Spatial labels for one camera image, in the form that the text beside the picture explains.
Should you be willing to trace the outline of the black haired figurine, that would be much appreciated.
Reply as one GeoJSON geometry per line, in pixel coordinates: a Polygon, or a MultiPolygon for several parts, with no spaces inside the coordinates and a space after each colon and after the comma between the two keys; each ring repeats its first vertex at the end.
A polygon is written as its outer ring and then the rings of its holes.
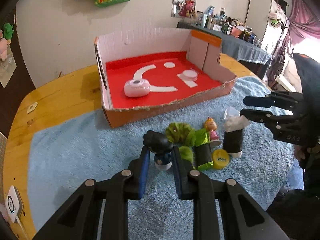
{"type": "Polygon", "coordinates": [[[171,168],[173,143],[166,135],[149,130],[143,135],[143,145],[154,153],[154,163],[158,170],[167,171],[171,168]]]}

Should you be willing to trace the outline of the black roll white cloth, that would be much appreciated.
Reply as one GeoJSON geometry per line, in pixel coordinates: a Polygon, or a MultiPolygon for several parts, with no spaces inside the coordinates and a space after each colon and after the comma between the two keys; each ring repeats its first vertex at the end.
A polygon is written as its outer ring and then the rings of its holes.
{"type": "Polygon", "coordinates": [[[243,131],[249,125],[249,120],[244,115],[240,115],[240,112],[231,106],[226,108],[224,120],[223,149],[232,158],[241,158],[243,131]]]}

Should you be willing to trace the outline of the green fuzzy scrunchie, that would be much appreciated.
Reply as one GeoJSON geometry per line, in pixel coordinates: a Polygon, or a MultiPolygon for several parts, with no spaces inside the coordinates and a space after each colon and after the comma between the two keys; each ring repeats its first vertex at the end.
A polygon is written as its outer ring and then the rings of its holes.
{"type": "Polygon", "coordinates": [[[173,144],[193,147],[195,145],[195,129],[187,123],[172,122],[165,129],[165,135],[173,144]]]}
{"type": "Polygon", "coordinates": [[[194,153],[188,146],[181,146],[178,148],[182,159],[189,161],[192,166],[195,164],[194,153]]]}

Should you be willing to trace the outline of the pink white round device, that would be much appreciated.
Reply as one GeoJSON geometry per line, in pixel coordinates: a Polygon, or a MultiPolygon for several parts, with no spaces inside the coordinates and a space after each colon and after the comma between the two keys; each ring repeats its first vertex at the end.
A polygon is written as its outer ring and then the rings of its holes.
{"type": "Polygon", "coordinates": [[[150,92],[150,83],[146,79],[129,80],[124,85],[124,94],[130,98],[146,96],[150,92]]]}

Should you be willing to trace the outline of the black green foil packet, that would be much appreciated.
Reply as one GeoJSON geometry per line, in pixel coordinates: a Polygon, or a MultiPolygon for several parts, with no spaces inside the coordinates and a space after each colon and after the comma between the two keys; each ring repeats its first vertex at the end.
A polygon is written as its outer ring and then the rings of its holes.
{"type": "Polygon", "coordinates": [[[209,133],[205,128],[195,131],[195,163],[199,171],[213,168],[209,133]]]}

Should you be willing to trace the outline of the yellow bottle cap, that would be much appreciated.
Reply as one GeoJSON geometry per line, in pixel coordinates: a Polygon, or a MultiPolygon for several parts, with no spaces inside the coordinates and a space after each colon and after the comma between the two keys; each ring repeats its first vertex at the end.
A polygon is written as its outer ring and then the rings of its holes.
{"type": "Polygon", "coordinates": [[[212,153],[213,168],[216,170],[223,169],[229,164],[229,154],[224,149],[216,149],[212,153]]]}

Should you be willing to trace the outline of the pink curtain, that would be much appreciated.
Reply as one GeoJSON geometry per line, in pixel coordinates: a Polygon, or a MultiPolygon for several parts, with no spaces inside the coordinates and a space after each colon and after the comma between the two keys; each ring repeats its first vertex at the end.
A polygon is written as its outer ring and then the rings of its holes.
{"type": "Polygon", "coordinates": [[[283,71],[286,55],[291,55],[295,45],[306,38],[319,39],[319,19],[303,0],[292,0],[289,29],[276,46],[271,67],[267,72],[269,87],[274,86],[276,78],[283,71]]]}

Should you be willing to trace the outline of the blue cloth side table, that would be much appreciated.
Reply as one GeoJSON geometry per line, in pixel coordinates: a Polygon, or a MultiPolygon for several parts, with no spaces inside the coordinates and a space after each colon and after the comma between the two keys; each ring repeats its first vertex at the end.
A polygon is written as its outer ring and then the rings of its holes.
{"type": "Polygon", "coordinates": [[[260,79],[263,79],[271,65],[272,56],[263,49],[219,31],[210,30],[194,24],[178,22],[177,28],[195,29],[222,39],[221,52],[243,64],[260,79]]]}

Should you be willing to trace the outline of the white refrigerator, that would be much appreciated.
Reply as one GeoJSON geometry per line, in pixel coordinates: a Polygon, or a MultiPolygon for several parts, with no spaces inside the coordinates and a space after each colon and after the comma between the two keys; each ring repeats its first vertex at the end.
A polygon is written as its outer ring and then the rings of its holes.
{"type": "Polygon", "coordinates": [[[278,4],[274,0],[249,0],[246,26],[260,40],[260,48],[273,54],[282,29],[277,20],[281,18],[278,4]]]}

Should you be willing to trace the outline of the princess figurine pink dress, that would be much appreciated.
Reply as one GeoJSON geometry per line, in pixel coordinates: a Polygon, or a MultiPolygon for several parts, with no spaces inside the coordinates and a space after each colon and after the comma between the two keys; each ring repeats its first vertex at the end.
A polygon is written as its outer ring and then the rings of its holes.
{"type": "Polygon", "coordinates": [[[215,148],[220,146],[221,139],[217,134],[217,124],[215,120],[211,117],[208,117],[203,126],[208,133],[210,147],[215,148]]]}

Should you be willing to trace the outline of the orange cardboard box tray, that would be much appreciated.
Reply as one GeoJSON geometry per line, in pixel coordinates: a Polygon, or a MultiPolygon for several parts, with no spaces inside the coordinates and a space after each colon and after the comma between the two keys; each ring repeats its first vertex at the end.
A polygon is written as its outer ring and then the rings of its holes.
{"type": "Polygon", "coordinates": [[[221,66],[221,38],[192,29],[148,28],[95,38],[101,105],[109,125],[120,127],[231,92],[236,75],[221,66]],[[197,80],[182,79],[193,69],[197,80]],[[146,79],[150,92],[130,98],[129,80],[146,79]]]}

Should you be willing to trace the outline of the white smart device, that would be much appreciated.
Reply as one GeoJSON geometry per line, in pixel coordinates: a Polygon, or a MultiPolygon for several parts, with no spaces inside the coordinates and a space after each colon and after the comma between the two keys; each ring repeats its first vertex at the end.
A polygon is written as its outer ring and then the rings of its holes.
{"type": "Polygon", "coordinates": [[[23,202],[20,193],[14,185],[11,185],[5,200],[5,208],[8,212],[12,223],[17,223],[17,218],[20,217],[23,211],[23,202]]]}

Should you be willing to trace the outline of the red plush toy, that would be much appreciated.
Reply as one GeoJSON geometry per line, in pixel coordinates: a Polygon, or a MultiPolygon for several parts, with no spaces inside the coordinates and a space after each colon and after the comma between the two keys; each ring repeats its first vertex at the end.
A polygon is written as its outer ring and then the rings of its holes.
{"type": "Polygon", "coordinates": [[[178,15],[181,17],[191,18],[194,14],[195,1],[194,0],[184,0],[181,10],[178,15]]]}

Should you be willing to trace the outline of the dark wooden door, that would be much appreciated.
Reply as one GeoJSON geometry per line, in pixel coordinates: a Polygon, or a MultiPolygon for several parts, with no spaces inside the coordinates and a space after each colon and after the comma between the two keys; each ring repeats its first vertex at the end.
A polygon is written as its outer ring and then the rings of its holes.
{"type": "Polygon", "coordinates": [[[8,46],[8,57],[1,62],[1,133],[7,138],[22,100],[35,89],[35,85],[22,56],[15,9],[8,15],[5,23],[11,24],[14,30],[8,46]]]}

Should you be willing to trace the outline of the plush toys on door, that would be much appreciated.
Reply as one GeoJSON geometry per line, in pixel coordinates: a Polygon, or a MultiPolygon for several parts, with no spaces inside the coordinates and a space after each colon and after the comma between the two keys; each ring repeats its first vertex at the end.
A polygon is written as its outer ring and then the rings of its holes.
{"type": "Polygon", "coordinates": [[[5,23],[1,29],[0,40],[0,57],[1,61],[5,61],[8,57],[8,46],[11,44],[11,39],[14,33],[14,26],[10,23],[5,23]]]}

